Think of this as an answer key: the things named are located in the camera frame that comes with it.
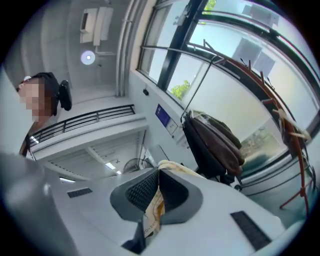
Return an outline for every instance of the green tree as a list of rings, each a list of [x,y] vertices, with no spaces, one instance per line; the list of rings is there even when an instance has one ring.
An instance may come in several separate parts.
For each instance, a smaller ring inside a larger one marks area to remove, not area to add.
[[[204,11],[202,12],[202,14],[210,15],[211,14],[210,11],[214,9],[216,3],[217,3],[217,0],[209,0],[206,3],[206,6],[204,7]],[[205,25],[206,23],[203,21],[200,21],[199,24]]]
[[[186,94],[188,88],[190,87],[190,83],[188,80],[184,80],[183,84],[178,84],[171,89],[171,93],[176,96],[179,100],[182,100],[184,95]]]

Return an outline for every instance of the black vent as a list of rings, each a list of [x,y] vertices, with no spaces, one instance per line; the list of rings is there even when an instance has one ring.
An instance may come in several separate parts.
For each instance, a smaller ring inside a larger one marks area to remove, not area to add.
[[[82,22],[81,22],[81,29],[84,30],[86,29],[86,23],[88,19],[88,13],[83,14]]]
[[[189,191],[184,185],[163,171],[159,173],[159,188],[166,213],[182,205],[189,196]]]
[[[127,200],[145,212],[158,190],[158,172],[128,188],[125,192]]]
[[[89,194],[91,192],[92,192],[92,190],[87,187],[87,188],[82,188],[82,189],[79,189],[79,190],[68,192],[67,194],[68,194],[68,196],[70,198],[76,198],[76,197],[83,196],[85,194]]]
[[[256,251],[271,242],[270,238],[244,211],[231,213],[231,216]]]

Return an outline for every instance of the ceiling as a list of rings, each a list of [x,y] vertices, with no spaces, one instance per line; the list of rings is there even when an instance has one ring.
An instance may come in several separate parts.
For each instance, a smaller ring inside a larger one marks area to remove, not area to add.
[[[117,139],[104,141],[90,147],[80,149],[63,156],[50,158],[49,163],[72,175],[81,175],[89,179],[100,179],[116,175],[116,171],[123,172],[125,164],[137,158],[141,150],[144,132],[136,132]],[[114,170],[104,163],[112,163]]]
[[[109,7],[113,15],[108,40],[99,52],[117,52],[122,19],[129,0],[54,0],[34,14],[12,45],[4,68],[17,86],[25,76],[53,72],[57,80],[68,80],[73,104],[110,97],[116,89],[116,56],[97,56],[91,65],[81,62],[84,51],[95,52],[93,42],[80,43],[84,9]]]

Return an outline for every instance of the ceiling light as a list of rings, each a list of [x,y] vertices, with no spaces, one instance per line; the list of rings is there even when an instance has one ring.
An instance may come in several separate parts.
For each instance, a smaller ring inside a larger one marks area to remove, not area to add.
[[[67,178],[60,178],[60,181],[62,181],[62,182],[68,182],[68,183],[74,183],[74,182],[76,182],[76,181],[74,181],[74,180],[67,179]]]
[[[91,65],[95,62],[95,59],[96,55],[90,50],[86,50],[81,54],[81,62],[85,65]]]
[[[39,141],[37,141],[37,140],[35,139],[35,137],[31,136],[30,138],[31,138],[31,140],[33,140],[35,143],[39,144]]]
[[[112,163],[110,163],[110,162],[105,163],[105,166],[109,167],[111,170],[116,169],[116,167],[114,167],[114,165]]]

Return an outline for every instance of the metal railing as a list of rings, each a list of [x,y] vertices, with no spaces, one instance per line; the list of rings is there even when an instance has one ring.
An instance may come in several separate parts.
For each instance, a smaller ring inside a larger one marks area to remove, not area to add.
[[[32,147],[54,136],[72,131],[83,126],[95,124],[97,122],[106,121],[114,118],[130,116],[134,114],[134,105],[130,104],[105,108],[77,115],[75,117],[71,117],[69,119],[57,122],[53,125],[50,125],[42,130],[35,132],[30,137],[30,146]]]

